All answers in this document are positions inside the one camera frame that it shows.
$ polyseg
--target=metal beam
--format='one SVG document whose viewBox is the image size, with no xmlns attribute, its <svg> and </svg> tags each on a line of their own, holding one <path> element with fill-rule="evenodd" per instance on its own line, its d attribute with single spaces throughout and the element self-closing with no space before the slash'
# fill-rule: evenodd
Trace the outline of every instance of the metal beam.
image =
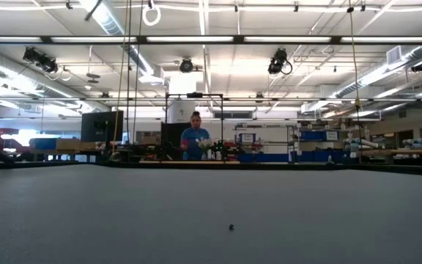
<svg viewBox="0 0 422 264">
<path fill-rule="evenodd" d="M 131 45 L 351 45 L 339 35 L 132 35 Z M 117 36 L 0 35 L 0 45 L 119 45 Z M 356 45 L 422 45 L 421 36 L 356 35 Z"/>
</svg>

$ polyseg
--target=desk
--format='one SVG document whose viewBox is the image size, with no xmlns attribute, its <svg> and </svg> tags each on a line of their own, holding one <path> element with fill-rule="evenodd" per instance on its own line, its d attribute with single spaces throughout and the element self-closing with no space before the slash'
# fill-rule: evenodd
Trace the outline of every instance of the desk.
<svg viewBox="0 0 422 264">
<path fill-rule="evenodd" d="M 141 164 L 240 164 L 239 161 L 139 161 Z"/>
<path fill-rule="evenodd" d="M 385 160 L 393 164 L 393 157 L 397 154 L 422 155 L 422 150 L 363 150 L 362 154 L 363 156 L 385 156 Z"/>
</svg>

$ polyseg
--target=small black object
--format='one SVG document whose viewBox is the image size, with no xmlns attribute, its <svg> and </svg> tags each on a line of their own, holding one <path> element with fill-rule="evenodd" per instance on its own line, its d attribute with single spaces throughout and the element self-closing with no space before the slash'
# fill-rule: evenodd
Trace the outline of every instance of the small black object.
<svg viewBox="0 0 422 264">
<path fill-rule="evenodd" d="M 182 73 L 191 73 L 193 71 L 193 63 L 190 58 L 184 58 L 180 64 L 180 71 Z"/>
<path fill-rule="evenodd" d="M 86 17 L 84 18 L 86 22 L 89 22 L 89 20 L 91 20 L 92 15 L 94 15 L 95 10 L 100 6 L 100 3 L 102 3 L 102 1 L 103 0 L 97 0 L 97 3 L 95 3 L 94 8 L 92 8 L 92 10 L 87 13 Z"/>
<path fill-rule="evenodd" d="M 69 10 L 72 10 L 73 7 L 71 6 L 71 3 L 70 2 L 71 2 L 71 0 L 67 0 L 66 1 L 66 8 L 69 9 Z"/>
</svg>

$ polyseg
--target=table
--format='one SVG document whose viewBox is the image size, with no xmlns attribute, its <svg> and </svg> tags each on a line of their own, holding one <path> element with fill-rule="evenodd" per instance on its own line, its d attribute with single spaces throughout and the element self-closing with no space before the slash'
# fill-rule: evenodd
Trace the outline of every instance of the table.
<svg viewBox="0 0 422 264">
<path fill-rule="evenodd" d="M 393 164 L 393 157 L 397 154 L 422 156 L 422 150 L 363 150 L 359 153 L 363 156 L 384 156 L 389 164 Z"/>
<path fill-rule="evenodd" d="M 422 176 L 95 165 L 0 170 L 0 263 L 9 260 L 422 263 Z"/>
</svg>

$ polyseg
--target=stage light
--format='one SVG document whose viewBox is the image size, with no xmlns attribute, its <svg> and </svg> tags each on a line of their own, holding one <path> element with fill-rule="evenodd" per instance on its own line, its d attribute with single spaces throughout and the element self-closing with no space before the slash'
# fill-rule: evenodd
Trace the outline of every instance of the stage light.
<svg viewBox="0 0 422 264">
<path fill-rule="evenodd" d="M 283 69 L 286 65 L 290 66 L 291 70 L 289 72 L 284 72 Z M 289 75 L 292 73 L 292 64 L 287 61 L 287 52 L 285 48 L 279 48 L 273 58 L 271 58 L 270 65 L 268 66 L 268 73 L 270 75 L 277 75 L 283 73 L 284 75 Z"/>
<path fill-rule="evenodd" d="M 58 71 L 56 59 L 37 52 L 35 48 L 26 48 L 26 52 L 23 54 L 22 59 L 31 64 L 35 64 L 46 73 L 55 73 Z"/>
<path fill-rule="evenodd" d="M 193 63 L 190 58 L 184 58 L 180 64 L 180 71 L 182 73 L 191 73 L 193 71 Z"/>
</svg>

